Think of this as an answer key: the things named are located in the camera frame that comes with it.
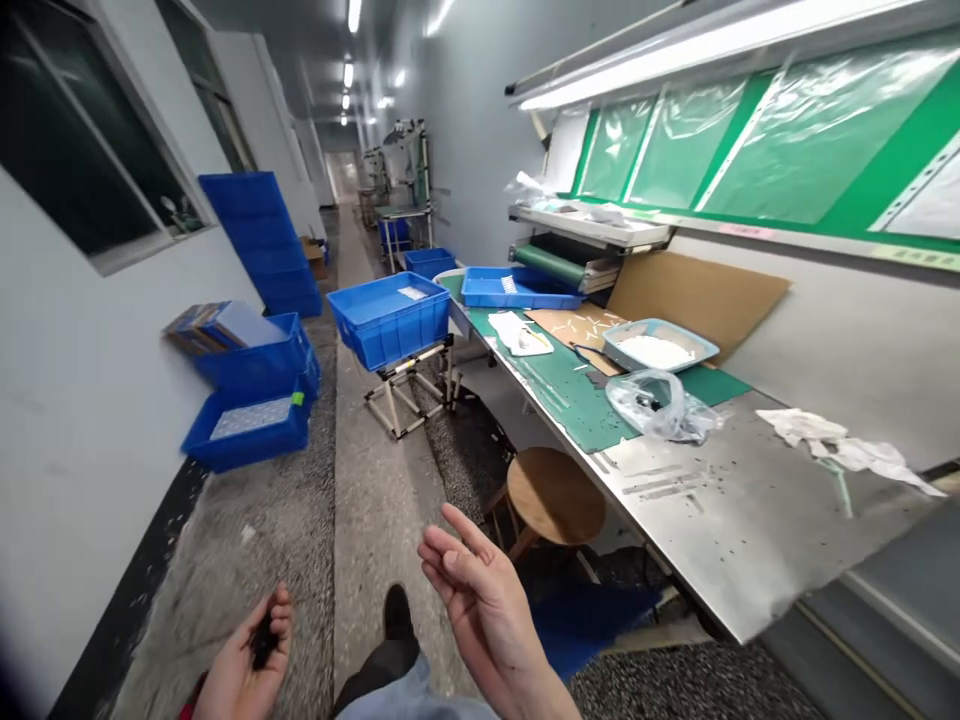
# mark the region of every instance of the green roll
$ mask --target green roll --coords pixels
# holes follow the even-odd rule
[[[575,288],[579,288],[580,283],[583,282],[583,265],[564,260],[534,245],[521,245],[514,252],[513,259],[521,265],[536,268]]]

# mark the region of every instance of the black shoe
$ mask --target black shoe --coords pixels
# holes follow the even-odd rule
[[[402,640],[415,636],[407,591],[400,583],[390,586],[387,598],[383,601],[383,635],[387,640]]]

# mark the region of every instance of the metal crate stand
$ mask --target metal crate stand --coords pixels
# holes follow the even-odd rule
[[[408,433],[413,432],[423,425],[427,421],[427,418],[433,417],[444,408],[451,410],[457,409],[457,394],[460,391],[460,381],[463,379],[463,373],[454,371],[453,369],[453,357],[450,352],[452,346],[453,335],[447,335],[441,342],[421,350],[415,355],[411,355],[396,367],[389,370],[384,369],[377,371],[377,375],[383,381],[383,384],[364,395],[363,402],[370,408],[370,412],[376,416],[377,420],[379,420],[393,436],[394,440],[402,440]],[[420,363],[434,355],[439,356],[440,364],[443,368],[440,372],[440,378],[443,383],[442,391],[424,378],[420,369],[417,367]],[[439,404],[428,411],[423,411],[417,407],[413,398],[404,394],[399,387],[403,383],[411,381],[419,382],[427,392],[433,395]],[[377,404],[374,402],[374,400],[384,395],[387,398],[387,409],[390,413],[389,417],[384,415],[383,411],[377,407]],[[414,420],[412,424],[403,429],[400,428],[397,406],[393,399],[394,395],[400,398],[417,416],[417,419]]]

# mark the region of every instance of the round stool seat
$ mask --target round stool seat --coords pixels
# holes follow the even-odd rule
[[[540,537],[583,545],[600,534],[606,503],[580,466],[553,448],[528,448],[507,469],[510,502]]]

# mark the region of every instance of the speckled floor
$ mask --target speckled floor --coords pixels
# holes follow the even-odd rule
[[[377,241],[351,208],[325,215],[334,241],[329,291],[383,274]],[[335,691],[378,642],[382,598],[402,581],[434,669],[435,689],[476,694],[439,600],[422,579],[416,543],[449,499],[475,519],[503,482],[490,407],[518,447],[551,444],[521,416],[497,369],[467,367],[485,406],[441,413],[394,443],[363,408],[375,376],[336,337],[329,312],[305,323],[321,362],[323,394],[308,449],[212,477],[184,530],[115,704],[117,718],[175,717],[230,629],[278,577],[297,607],[290,670],[277,718],[326,717]],[[608,523],[591,558],[601,577],[636,583],[642,551]],[[241,531],[256,531],[247,543]],[[663,582],[655,569],[652,583]],[[595,659],[570,683],[585,718],[815,718],[817,711],[758,644],[716,643]]]

